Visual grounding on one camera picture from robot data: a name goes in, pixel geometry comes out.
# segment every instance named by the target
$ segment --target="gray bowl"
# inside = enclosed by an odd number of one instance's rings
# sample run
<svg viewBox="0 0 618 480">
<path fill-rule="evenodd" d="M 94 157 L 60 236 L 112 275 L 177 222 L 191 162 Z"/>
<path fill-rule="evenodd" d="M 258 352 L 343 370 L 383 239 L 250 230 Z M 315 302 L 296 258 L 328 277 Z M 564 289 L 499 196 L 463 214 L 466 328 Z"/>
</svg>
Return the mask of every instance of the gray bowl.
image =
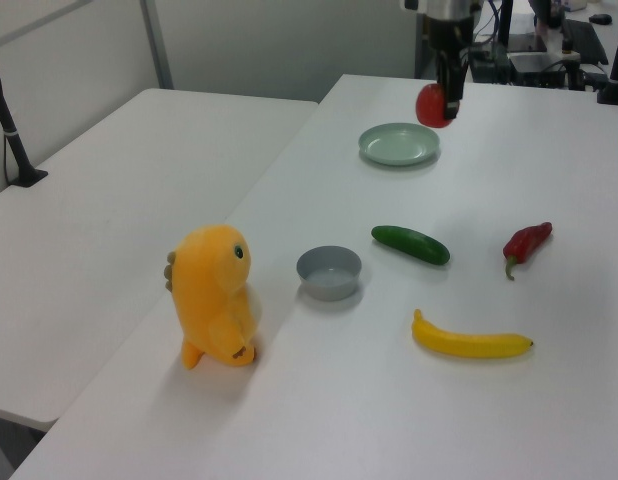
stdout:
<svg viewBox="0 0 618 480">
<path fill-rule="evenodd" d="M 344 247 L 317 247 L 304 253 L 296 264 L 300 281 L 312 297 L 332 302 L 351 295 L 358 284 L 360 257 Z"/>
</svg>

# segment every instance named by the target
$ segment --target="light green plate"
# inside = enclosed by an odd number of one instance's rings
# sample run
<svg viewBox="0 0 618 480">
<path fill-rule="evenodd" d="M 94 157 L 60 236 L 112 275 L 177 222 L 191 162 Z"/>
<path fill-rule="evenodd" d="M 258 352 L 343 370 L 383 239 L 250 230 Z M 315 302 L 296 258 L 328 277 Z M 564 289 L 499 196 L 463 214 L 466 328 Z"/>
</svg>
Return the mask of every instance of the light green plate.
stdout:
<svg viewBox="0 0 618 480">
<path fill-rule="evenodd" d="M 387 123 L 370 128 L 358 140 L 360 153 L 384 165 L 415 165 L 433 158 L 440 139 L 430 128 L 415 123 Z"/>
</svg>

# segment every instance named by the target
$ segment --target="yellow plush toy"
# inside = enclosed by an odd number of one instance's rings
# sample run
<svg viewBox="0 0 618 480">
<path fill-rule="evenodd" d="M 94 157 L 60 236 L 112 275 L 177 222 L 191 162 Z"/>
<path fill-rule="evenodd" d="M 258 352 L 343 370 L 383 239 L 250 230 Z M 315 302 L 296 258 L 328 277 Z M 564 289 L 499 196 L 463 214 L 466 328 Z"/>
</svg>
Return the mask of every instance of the yellow plush toy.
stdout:
<svg viewBox="0 0 618 480">
<path fill-rule="evenodd" d="M 182 363 L 191 369 L 206 353 L 232 366 L 256 357 L 256 331 L 246 281 L 251 266 L 242 234 L 228 225 L 194 230 L 169 253 L 165 268 L 184 333 Z"/>
</svg>

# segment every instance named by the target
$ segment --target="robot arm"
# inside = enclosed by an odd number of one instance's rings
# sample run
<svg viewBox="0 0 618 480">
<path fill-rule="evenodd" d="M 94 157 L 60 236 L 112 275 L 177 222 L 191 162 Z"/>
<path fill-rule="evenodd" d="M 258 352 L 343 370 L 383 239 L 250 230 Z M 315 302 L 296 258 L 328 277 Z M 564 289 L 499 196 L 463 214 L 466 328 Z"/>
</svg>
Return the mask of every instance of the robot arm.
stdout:
<svg viewBox="0 0 618 480">
<path fill-rule="evenodd" d="M 453 120 L 458 113 L 467 73 L 460 52 L 472 43 L 473 14 L 481 8 L 480 0 L 427 2 L 429 43 L 436 51 L 436 76 L 444 92 L 443 117 L 446 120 Z"/>
</svg>

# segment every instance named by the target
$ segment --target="red chili pepper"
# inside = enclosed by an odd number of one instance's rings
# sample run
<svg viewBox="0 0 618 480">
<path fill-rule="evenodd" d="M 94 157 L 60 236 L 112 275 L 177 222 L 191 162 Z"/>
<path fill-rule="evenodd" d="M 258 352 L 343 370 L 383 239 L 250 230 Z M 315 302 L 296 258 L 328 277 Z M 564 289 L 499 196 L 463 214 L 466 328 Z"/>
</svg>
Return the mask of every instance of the red chili pepper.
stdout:
<svg viewBox="0 0 618 480">
<path fill-rule="evenodd" d="M 509 280 L 513 280 L 511 269 L 514 265 L 525 263 L 529 256 L 538 248 L 542 242 L 551 234 L 551 223 L 545 222 L 534 227 L 523 228 L 514 233 L 509 243 L 502 249 L 507 259 L 505 273 Z"/>
</svg>

